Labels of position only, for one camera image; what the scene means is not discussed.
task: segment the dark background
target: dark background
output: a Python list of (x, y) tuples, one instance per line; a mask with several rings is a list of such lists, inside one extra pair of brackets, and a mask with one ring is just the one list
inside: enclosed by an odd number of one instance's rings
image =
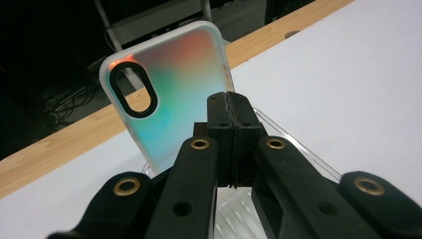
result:
[[(102, 3), (110, 21), (116, 22), (166, 1), (102, 0)], [(262, 23), (254, 28), (312, 0), (263, 1), (266, 16), (260, 17)], [(210, 0), (212, 9), (231, 3)], [(252, 16), (240, 15), (247, 3), (249, 9), (257, 6), (257, 0), (238, 0), (225, 7), (231, 12), (215, 12), (223, 19), (217, 26), (226, 40), (234, 41), (255, 30), (245, 30), (251, 25), (246, 21)], [(238, 15), (245, 18), (242, 27), (228, 21), (239, 22), (234, 19)], [(191, 18), (201, 16), (198, 12)], [(176, 27), (178, 23), (123, 47)], [(243, 31), (240, 35), (234, 33), (239, 30)], [(70, 124), (66, 117), (74, 108), (88, 103), (99, 89), (99, 66), (112, 53), (92, 0), (0, 0), (0, 160)], [(80, 104), (75, 103), (77, 97), (84, 98)]]

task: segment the iridescent phone case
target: iridescent phone case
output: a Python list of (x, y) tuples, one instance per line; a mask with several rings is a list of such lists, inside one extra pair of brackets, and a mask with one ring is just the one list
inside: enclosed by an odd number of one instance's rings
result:
[[(116, 83), (132, 68), (151, 98), (134, 111)], [(205, 21), (194, 22), (118, 52), (100, 69), (105, 93), (154, 172), (173, 165), (182, 142), (197, 121), (207, 121), (207, 98), (234, 91), (221, 34)]]

